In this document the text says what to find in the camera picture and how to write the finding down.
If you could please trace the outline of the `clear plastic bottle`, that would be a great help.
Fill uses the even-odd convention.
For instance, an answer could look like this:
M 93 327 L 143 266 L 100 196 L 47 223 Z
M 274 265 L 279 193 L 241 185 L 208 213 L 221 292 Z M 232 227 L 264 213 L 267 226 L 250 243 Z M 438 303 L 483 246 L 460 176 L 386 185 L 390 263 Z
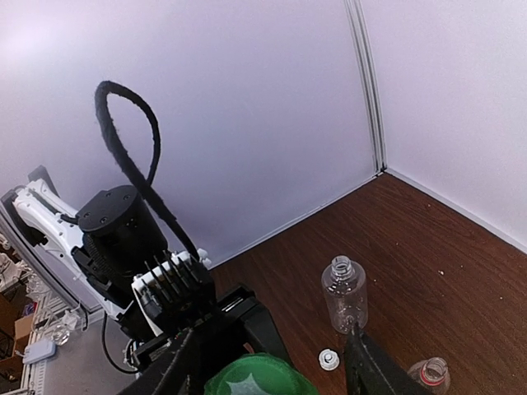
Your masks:
M 362 265 L 338 255 L 324 269 L 321 285 L 333 328 L 347 334 L 355 323 L 368 321 L 366 272 Z

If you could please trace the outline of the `cardboard box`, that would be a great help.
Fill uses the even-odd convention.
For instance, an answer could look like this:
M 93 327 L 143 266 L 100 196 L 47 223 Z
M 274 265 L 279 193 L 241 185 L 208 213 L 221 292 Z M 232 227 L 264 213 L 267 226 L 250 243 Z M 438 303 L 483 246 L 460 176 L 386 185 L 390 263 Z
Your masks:
M 15 321 L 14 356 L 21 356 L 24 353 L 33 330 L 34 318 L 35 315 L 30 314 Z

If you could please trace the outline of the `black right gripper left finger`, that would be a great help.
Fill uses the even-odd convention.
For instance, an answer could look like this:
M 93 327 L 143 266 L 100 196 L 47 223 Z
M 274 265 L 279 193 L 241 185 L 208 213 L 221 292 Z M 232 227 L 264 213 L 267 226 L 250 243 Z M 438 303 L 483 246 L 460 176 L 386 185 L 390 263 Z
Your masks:
M 185 330 L 143 374 L 119 394 L 204 394 L 198 336 Z

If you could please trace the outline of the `green bottle cap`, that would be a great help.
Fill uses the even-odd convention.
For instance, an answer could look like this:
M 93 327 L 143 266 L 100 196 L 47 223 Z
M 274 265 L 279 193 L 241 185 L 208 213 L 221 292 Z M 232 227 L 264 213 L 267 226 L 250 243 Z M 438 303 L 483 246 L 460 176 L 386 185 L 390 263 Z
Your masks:
M 204 387 L 205 394 L 319 394 L 319 390 L 285 360 L 265 353 L 231 362 Z

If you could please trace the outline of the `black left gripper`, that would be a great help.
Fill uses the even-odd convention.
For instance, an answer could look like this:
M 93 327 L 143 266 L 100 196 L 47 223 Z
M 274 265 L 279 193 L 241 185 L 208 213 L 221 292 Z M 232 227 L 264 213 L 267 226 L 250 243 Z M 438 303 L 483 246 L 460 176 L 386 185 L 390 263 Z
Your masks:
M 147 303 L 154 314 L 154 338 L 133 353 L 139 368 L 146 368 L 168 347 L 169 342 L 192 330 L 197 336 L 197 355 L 209 368 L 227 365 L 246 354 L 248 344 L 257 353 L 288 360 L 288 351 L 270 311 L 244 285 L 213 302 L 194 299 L 188 309 L 161 310 Z

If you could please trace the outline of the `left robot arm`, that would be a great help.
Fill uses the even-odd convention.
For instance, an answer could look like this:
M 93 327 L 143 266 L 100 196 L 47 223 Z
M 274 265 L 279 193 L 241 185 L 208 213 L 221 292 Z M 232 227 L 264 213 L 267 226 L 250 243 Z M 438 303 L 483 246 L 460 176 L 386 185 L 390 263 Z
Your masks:
M 130 338 L 132 373 L 144 371 L 189 329 L 197 333 L 197 357 L 208 372 L 251 351 L 288 359 L 255 293 L 239 285 L 217 296 L 208 253 L 170 251 L 135 187 L 100 191 L 75 210 L 39 167 L 1 203 L 22 238 L 57 259 Z

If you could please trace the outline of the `white box device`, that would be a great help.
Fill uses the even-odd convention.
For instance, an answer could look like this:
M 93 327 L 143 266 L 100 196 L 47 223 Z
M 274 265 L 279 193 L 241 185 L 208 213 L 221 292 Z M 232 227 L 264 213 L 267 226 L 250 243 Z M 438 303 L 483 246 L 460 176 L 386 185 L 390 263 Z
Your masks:
M 55 353 L 56 344 L 53 341 L 47 338 L 40 339 L 25 348 L 22 362 L 24 365 L 32 365 L 54 356 Z

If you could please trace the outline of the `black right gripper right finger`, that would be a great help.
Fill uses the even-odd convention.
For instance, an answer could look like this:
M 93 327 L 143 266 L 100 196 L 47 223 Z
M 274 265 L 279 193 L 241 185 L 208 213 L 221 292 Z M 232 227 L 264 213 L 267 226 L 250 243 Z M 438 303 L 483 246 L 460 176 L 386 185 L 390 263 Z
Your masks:
M 347 394 L 430 394 L 411 379 L 357 323 L 344 348 Z

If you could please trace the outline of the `red label water bottle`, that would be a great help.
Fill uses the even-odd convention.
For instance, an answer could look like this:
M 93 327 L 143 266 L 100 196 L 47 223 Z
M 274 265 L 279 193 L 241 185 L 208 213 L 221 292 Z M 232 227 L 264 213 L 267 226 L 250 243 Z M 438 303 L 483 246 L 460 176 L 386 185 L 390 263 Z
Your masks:
M 432 394 L 446 394 L 450 388 L 450 371 L 441 357 L 421 360 L 412 365 L 408 376 Z

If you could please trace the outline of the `white flip bottle cap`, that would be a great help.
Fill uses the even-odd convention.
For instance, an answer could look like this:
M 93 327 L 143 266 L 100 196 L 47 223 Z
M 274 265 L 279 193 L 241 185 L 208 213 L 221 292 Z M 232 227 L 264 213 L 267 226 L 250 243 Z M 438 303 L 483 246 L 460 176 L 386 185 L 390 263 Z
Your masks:
M 319 353 L 319 366 L 325 371 L 333 371 L 340 365 L 338 353 L 334 350 L 326 348 Z

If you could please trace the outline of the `left aluminium frame post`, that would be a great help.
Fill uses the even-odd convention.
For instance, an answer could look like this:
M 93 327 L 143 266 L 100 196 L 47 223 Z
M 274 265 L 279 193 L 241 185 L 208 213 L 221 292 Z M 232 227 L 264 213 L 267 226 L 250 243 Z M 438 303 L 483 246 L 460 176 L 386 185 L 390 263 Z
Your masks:
M 366 19 L 361 1 L 344 1 L 355 46 L 361 84 L 366 103 L 366 113 L 371 133 L 375 172 L 387 170 L 384 125 L 380 107 L 380 96 L 375 74 L 375 64 L 366 28 Z

